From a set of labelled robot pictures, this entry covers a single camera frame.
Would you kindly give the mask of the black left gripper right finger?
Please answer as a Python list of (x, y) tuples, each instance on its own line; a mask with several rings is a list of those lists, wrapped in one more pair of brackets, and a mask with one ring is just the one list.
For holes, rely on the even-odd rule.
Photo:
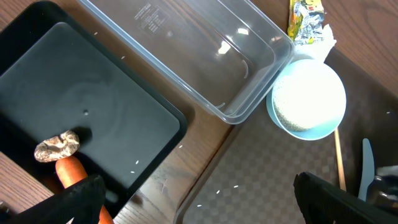
[(295, 176), (294, 193), (306, 224), (397, 224), (397, 216), (309, 173)]

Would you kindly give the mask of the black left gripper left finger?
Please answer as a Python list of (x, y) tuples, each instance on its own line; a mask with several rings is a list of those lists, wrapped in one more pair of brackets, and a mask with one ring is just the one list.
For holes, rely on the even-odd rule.
[(6, 220), (6, 223), (94, 223), (100, 221), (105, 184), (100, 175), (91, 175), (43, 202)]

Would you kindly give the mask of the wooden chopstick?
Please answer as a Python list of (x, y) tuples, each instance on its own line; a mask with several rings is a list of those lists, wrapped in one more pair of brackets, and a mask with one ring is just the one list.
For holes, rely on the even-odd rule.
[(334, 131), (334, 137), (335, 137), (335, 152), (336, 152), (336, 163), (337, 163), (337, 169), (338, 169), (339, 186), (340, 186), (341, 190), (346, 191), (345, 173), (344, 173), (344, 167), (343, 167), (340, 135), (339, 135), (338, 128), (336, 128)]

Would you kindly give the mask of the light blue plastic knife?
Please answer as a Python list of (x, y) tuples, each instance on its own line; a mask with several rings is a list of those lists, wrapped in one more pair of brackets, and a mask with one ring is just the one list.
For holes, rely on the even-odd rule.
[(364, 138), (362, 141), (363, 146), (363, 162), (362, 162), (362, 174), (361, 183), (359, 186), (358, 198), (366, 201), (368, 187), (373, 182), (375, 176), (374, 156), (373, 150), (369, 139)]

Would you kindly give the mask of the brown mushroom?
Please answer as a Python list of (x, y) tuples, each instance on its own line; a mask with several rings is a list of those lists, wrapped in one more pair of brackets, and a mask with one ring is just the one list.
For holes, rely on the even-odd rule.
[(72, 156), (80, 148), (80, 139), (72, 130), (46, 139), (39, 143), (34, 151), (38, 162), (53, 162)]

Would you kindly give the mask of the light blue rice bowl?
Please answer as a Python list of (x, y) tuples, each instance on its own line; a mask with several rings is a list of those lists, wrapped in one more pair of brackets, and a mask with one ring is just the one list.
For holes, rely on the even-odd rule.
[(331, 67), (314, 59), (288, 65), (266, 96), (271, 120), (305, 141), (329, 136), (342, 122), (346, 104), (341, 78)]

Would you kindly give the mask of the snack wrapper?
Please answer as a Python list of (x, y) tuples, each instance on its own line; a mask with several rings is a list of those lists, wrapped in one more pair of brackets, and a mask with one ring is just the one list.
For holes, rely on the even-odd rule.
[(324, 8), (321, 0), (290, 0), (288, 36), (295, 45), (323, 40)]

